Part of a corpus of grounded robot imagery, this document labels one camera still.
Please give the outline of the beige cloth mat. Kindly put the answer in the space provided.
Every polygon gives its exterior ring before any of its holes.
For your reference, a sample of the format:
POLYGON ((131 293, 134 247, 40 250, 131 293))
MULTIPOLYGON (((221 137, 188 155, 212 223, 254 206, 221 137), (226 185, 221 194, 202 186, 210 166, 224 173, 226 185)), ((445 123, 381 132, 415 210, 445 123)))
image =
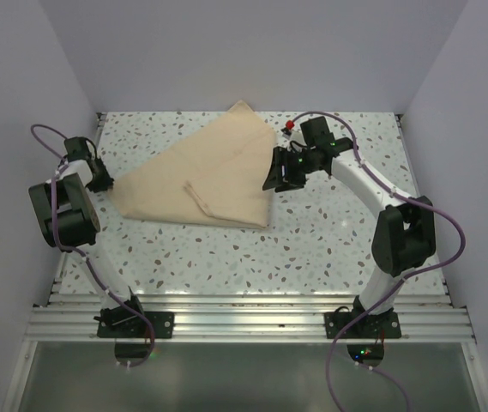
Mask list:
POLYGON ((109 198, 128 219, 264 229, 272 197, 262 185, 276 141, 240 100, 117 179, 109 198))

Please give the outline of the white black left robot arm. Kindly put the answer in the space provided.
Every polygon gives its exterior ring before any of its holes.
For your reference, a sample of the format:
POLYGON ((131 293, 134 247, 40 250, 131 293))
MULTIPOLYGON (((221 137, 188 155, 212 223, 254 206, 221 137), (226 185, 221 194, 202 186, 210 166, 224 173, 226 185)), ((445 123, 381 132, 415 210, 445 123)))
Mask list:
POLYGON ((110 190, 114 180, 86 137, 68 138, 64 147, 66 155, 54 178, 28 189, 40 231, 49 246, 72 253, 79 262, 101 302, 96 319, 127 336, 139 336, 148 317, 106 256, 99 241, 99 217, 88 195, 110 190))

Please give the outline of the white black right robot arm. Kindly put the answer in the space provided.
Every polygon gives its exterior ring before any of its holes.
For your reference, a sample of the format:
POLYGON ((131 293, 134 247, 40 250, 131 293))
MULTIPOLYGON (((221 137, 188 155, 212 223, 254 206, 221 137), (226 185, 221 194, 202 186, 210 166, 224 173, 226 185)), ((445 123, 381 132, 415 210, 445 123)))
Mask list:
POLYGON ((359 336, 372 336, 381 315, 394 307, 401 280, 422 267, 436 252, 435 222, 428 197, 413 197, 370 166, 358 150, 357 137, 335 138, 327 119, 317 113, 294 132, 283 129, 286 146, 276 146, 262 188, 276 192, 304 188, 311 173, 325 172, 345 185, 371 212, 377 223, 371 241, 375 268, 355 303, 351 326, 359 336))

